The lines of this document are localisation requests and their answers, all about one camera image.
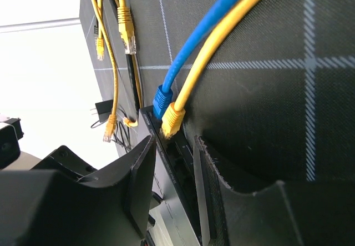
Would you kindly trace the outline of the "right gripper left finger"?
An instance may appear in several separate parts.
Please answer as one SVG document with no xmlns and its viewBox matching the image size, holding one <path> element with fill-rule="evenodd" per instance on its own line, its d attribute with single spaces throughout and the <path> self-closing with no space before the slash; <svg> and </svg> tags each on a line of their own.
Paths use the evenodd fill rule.
<svg viewBox="0 0 355 246">
<path fill-rule="evenodd" d="M 1 171 L 2 245 L 140 245 L 156 140 L 78 180 L 57 170 Z"/>
</svg>

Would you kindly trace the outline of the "yellow ethernet cable long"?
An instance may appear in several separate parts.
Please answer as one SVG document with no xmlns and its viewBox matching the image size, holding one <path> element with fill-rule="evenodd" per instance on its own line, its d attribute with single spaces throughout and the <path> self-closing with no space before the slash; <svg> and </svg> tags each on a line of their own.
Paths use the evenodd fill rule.
<svg viewBox="0 0 355 246">
<path fill-rule="evenodd" d="M 126 54 L 136 54 L 136 41 L 133 19 L 130 8 L 127 7 L 126 0 L 118 0 L 117 8 L 118 30 L 124 43 Z"/>
</svg>

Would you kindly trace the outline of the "black network switch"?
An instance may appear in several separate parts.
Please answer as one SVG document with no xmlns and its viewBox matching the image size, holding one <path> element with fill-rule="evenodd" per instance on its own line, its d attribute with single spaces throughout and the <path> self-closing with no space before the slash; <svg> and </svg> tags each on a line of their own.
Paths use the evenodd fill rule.
<svg viewBox="0 0 355 246">
<path fill-rule="evenodd" d="M 161 203 L 151 209 L 155 225 L 148 238 L 154 245 L 201 245 L 201 228 L 192 149 L 183 132 L 165 139 L 151 106 L 139 111 L 138 141 L 156 138 L 153 192 Z"/>
</svg>

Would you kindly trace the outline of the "black power adapter plug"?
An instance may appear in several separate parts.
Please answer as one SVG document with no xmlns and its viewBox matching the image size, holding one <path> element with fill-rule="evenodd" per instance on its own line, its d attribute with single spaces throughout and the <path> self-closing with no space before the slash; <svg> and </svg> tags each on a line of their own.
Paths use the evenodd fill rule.
<svg viewBox="0 0 355 246">
<path fill-rule="evenodd" d="M 113 100 L 110 99 L 110 100 L 95 103 L 95 107 L 90 111 L 93 116 L 98 117 L 99 123 L 104 123 L 109 118 L 112 107 L 113 107 Z"/>
</svg>

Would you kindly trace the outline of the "yellow ethernet cable short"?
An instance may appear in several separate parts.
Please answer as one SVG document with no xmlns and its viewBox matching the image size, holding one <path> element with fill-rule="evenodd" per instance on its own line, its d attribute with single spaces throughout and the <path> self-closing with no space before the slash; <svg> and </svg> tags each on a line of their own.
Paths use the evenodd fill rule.
<svg viewBox="0 0 355 246">
<path fill-rule="evenodd" d="M 171 64 L 163 84 L 158 87 L 153 100 L 154 114 L 162 121 L 161 131 L 166 139 L 171 138 L 179 131 L 186 113 L 184 106 L 209 60 L 238 22 L 259 1 L 217 0 L 191 33 Z M 176 101 L 173 102 L 171 100 L 172 83 L 182 65 L 205 35 L 208 37 L 201 47 Z"/>
</svg>

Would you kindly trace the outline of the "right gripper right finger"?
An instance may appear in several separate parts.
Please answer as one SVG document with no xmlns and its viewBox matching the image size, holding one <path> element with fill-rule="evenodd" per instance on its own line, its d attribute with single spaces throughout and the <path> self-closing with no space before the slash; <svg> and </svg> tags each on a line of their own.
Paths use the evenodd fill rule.
<svg viewBox="0 0 355 246">
<path fill-rule="evenodd" d="M 266 182 L 195 137 L 203 245 L 353 245 L 354 184 Z"/>
</svg>

